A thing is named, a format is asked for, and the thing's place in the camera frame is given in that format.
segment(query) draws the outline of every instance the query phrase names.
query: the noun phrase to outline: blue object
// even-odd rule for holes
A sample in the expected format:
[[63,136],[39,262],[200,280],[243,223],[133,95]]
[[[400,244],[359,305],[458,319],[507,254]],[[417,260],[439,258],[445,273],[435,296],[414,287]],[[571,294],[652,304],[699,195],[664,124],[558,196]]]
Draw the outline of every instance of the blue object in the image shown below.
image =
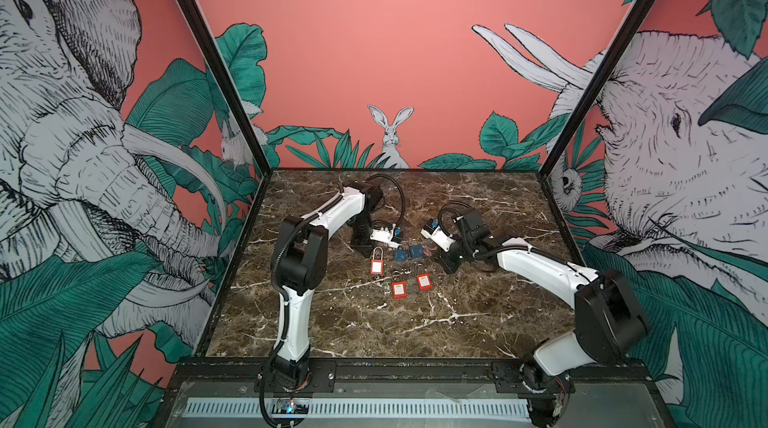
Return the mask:
[[413,245],[408,248],[408,251],[411,252],[411,259],[420,259],[424,256],[424,247],[421,245]]

